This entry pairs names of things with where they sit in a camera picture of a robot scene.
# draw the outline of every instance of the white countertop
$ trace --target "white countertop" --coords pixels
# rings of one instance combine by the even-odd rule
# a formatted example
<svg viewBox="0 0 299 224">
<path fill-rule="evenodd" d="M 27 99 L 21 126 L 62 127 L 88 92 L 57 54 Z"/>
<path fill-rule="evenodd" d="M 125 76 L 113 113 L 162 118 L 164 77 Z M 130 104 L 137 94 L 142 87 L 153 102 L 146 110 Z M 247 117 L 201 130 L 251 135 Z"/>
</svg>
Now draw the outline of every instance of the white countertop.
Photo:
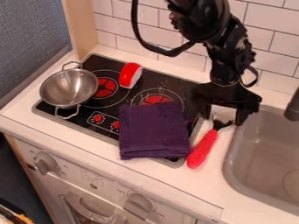
<svg viewBox="0 0 299 224">
<path fill-rule="evenodd" d="M 144 67 L 188 80 L 209 81 L 207 73 L 173 66 L 101 45 L 95 47 L 93 53 L 123 61 L 134 61 Z M 223 208 L 221 220 L 229 224 L 299 222 L 299 217 L 243 196 L 227 184 L 222 174 L 222 165 L 234 128 L 228 128 L 221 133 L 205 165 L 194 171 L 187 168 L 186 164 L 178 169 L 172 169 L 146 158 L 121 161 L 118 147 L 32 113 L 32 106 L 40 100 L 38 91 L 42 81 L 58 72 L 61 66 L 70 60 L 75 60 L 72 52 L 44 72 L 0 111 L 2 132 L 46 148 L 61 157 L 79 160 L 95 171 L 104 171 L 136 188 L 166 198 L 182 208 L 186 207 L 188 211 L 195 214 L 204 211 L 212 215 L 213 206 L 206 206 L 204 202 L 208 201 Z M 286 107 L 291 98 L 290 95 L 260 87 L 253 87 L 251 90 L 263 97 L 262 104 L 281 109 Z M 198 133 L 198 139 L 210 128 L 211 124 L 204 122 Z"/>
</svg>

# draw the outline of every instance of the pan handle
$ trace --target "pan handle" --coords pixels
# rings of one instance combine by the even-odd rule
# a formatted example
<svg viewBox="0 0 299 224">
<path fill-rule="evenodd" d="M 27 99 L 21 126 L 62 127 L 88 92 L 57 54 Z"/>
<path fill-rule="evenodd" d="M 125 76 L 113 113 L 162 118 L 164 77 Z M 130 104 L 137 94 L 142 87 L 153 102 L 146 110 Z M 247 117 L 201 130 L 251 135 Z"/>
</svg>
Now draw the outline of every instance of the pan handle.
<svg viewBox="0 0 299 224">
<path fill-rule="evenodd" d="M 80 66 L 80 69 L 83 68 L 82 64 L 79 63 L 78 61 L 70 61 L 70 62 L 65 63 L 65 64 L 62 66 L 62 71 L 65 70 L 65 67 L 66 67 L 66 66 L 68 66 L 68 65 L 70 65 L 70 64 L 73 64 L 73 63 L 79 65 L 79 66 Z"/>
<path fill-rule="evenodd" d="M 62 115 L 59 115 L 58 114 L 58 110 L 59 110 L 59 107 L 55 107 L 55 116 L 59 117 L 59 118 L 62 118 L 64 120 L 67 120 L 67 119 L 70 119 L 72 118 L 73 116 L 77 116 L 79 114 L 79 110 L 80 110 L 80 104 L 77 104 L 77 110 L 74 114 L 72 115 L 69 115 L 69 116 L 62 116 Z"/>
</svg>

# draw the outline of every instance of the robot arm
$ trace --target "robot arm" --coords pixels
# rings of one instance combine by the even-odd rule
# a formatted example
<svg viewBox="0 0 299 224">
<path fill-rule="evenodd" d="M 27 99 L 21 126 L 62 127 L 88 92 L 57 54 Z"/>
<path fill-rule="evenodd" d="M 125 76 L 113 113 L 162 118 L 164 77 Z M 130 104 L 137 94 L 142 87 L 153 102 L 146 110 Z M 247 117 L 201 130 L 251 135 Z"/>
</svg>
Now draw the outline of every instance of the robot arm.
<svg viewBox="0 0 299 224">
<path fill-rule="evenodd" d="M 138 29 L 138 0 L 132 0 L 131 21 L 136 38 L 146 49 L 176 57 L 196 43 L 202 43 L 212 60 L 209 83 L 193 89 L 198 112 L 206 119 L 213 104 L 235 108 L 235 124 L 240 126 L 247 117 L 259 111 L 261 97 L 247 90 L 258 80 L 258 73 L 250 67 L 254 62 L 247 29 L 230 13 L 227 0 L 166 0 L 174 28 L 189 40 L 172 50 L 164 50 L 143 40 Z M 245 85 L 241 75 L 249 69 L 256 80 Z"/>
<path fill-rule="evenodd" d="M 167 2 L 171 23 L 189 42 L 170 51 L 145 42 L 138 29 L 138 0 L 132 0 L 132 26 L 141 45 L 153 52 L 176 57 L 196 43 L 202 43 L 212 60 L 212 83 L 221 87 L 242 83 L 241 75 L 246 69 L 251 68 L 255 53 L 247 38 L 247 29 L 230 13 L 227 0 Z M 249 85 L 242 85 L 248 88 L 256 81 L 257 79 Z"/>
</svg>

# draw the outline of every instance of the white tile wall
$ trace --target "white tile wall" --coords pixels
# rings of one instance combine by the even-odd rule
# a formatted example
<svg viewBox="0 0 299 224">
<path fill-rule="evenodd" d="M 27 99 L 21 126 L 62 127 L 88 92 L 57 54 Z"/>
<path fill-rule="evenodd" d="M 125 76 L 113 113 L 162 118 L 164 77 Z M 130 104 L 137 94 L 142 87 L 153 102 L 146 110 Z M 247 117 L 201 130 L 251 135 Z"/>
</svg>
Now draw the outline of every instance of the white tile wall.
<svg viewBox="0 0 299 224">
<path fill-rule="evenodd" d="M 139 0 L 141 34 L 164 47 L 186 42 L 170 24 L 164 0 Z M 144 49 L 132 31 L 131 0 L 94 0 L 94 18 L 99 43 L 123 51 L 162 60 L 181 67 L 209 72 L 211 61 L 205 48 L 195 45 L 176 58 Z M 299 0 L 229 0 L 232 14 L 244 22 L 257 52 L 253 63 L 261 73 L 259 85 L 287 94 L 299 86 Z"/>
<path fill-rule="evenodd" d="M 286 0 L 284 4 L 285 8 L 299 10 L 299 1 L 298 0 Z"/>
</svg>

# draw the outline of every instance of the floor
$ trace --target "floor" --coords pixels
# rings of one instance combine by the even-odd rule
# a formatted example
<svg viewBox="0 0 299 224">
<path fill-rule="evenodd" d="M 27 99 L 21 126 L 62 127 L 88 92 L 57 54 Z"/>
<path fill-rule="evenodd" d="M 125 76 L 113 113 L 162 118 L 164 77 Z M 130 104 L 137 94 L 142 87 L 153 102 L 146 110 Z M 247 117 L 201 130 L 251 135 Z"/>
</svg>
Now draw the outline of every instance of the floor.
<svg viewBox="0 0 299 224">
<path fill-rule="evenodd" d="M 1 199 L 25 211 L 35 224 L 53 224 L 2 134 L 0 134 L 0 201 Z"/>
</svg>

